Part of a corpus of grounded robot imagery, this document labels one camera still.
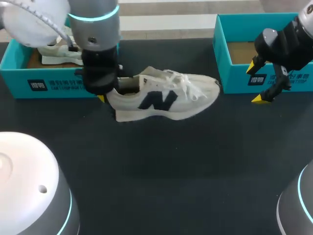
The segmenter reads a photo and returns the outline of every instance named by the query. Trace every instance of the robotic arm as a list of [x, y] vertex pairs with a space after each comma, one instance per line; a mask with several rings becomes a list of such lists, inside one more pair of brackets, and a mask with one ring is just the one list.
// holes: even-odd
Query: robotic arm
[[273, 63], [276, 83], [252, 102], [269, 103], [282, 90], [290, 90], [288, 73], [301, 70], [313, 59], [313, 0], [282, 31], [266, 28], [254, 41], [258, 53], [247, 70], [254, 75], [266, 61]]
[[68, 0], [70, 25], [83, 50], [81, 71], [86, 90], [102, 95], [117, 84], [117, 44], [120, 41], [117, 0]]

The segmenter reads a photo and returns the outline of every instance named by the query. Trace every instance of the teal shoebox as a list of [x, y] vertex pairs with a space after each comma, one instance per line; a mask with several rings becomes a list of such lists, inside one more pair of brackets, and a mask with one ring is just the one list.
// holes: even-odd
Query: teal shoebox
[[12, 40], [0, 64], [1, 75], [14, 98], [92, 98], [77, 68], [25, 69], [33, 49]]
[[[229, 51], [230, 44], [245, 42], [247, 46], [253, 47], [253, 41], [265, 28], [282, 30], [295, 16], [297, 13], [217, 16], [213, 48], [225, 94], [259, 93], [275, 82], [274, 68], [270, 63], [261, 68], [256, 75], [247, 75], [246, 71], [253, 55], [248, 53], [248, 58], [244, 58], [245, 50], [242, 52], [237, 50], [236, 57], [242, 57], [246, 63], [234, 63]], [[293, 71], [290, 74], [290, 81], [292, 92], [313, 91], [313, 63], [310, 62], [301, 71]]]

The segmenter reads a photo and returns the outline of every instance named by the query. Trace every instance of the sneaker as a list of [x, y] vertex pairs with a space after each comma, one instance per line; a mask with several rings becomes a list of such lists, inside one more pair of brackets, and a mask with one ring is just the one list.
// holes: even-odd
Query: sneaker
[[[137, 93], [130, 94], [128, 89], [128, 94], [122, 94], [123, 84], [132, 83], [139, 87]], [[133, 78], [120, 78], [120, 84], [119, 92], [113, 89], [106, 94], [118, 122], [150, 116], [186, 119], [208, 108], [220, 93], [218, 81], [212, 77], [152, 67]]]
[[59, 65], [63, 63], [74, 63], [82, 66], [82, 52], [69, 51], [66, 42], [59, 36], [54, 45], [38, 48], [43, 65]]

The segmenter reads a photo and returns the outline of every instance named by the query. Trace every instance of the cable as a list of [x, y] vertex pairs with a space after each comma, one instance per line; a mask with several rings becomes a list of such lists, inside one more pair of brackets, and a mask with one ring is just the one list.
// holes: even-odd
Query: cable
[[58, 33], [58, 35], [61, 36], [62, 39], [64, 39], [67, 42], [67, 46], [73, 47], [73, 42], [70, 39], [70, 37], [64, 33], [62, 31], [62, 29], [60, 29], [54, 22], [52, 22], [52, 20], [50, 20], [48, 17], [44, 16], [43, 14], [41, 14], [40, 12], [38, 12], [37, 10], [33, 9], [31, 6], [26, 5], [23, 2], [19, 2], [18, 0], [1, 0], [3, 2], [7, 2], [10, 3], [12, 5], [15, 5], [17, 7], [20, 7], [22, 9], [24, 9], [25, 11], [29, 12], [30, 14], [32, 14], [33, 16], [37, 17], [39, 20], [41, 20], [42, 22], [44, 22], [46, 25], [48, 25], [49, 27], [51, 27], [54, 31], [56, 31]]

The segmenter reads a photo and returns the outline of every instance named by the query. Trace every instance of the black tabletop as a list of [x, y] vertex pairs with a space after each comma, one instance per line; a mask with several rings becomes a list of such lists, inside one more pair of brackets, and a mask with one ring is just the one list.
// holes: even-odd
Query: black tabletop
[[[6, 44], [0, 44], [3, 54]], [[125, 41], [146, 66], [219, 77], [212, 41]], [[280, 193], [311, 160], [313, 94], [224, 95], [197, 116], [117, 123], [97, 99], [14, 100], [0, 83], [0, 131], [55, 154], [77, 199], [81, 235], [279, 235]]]

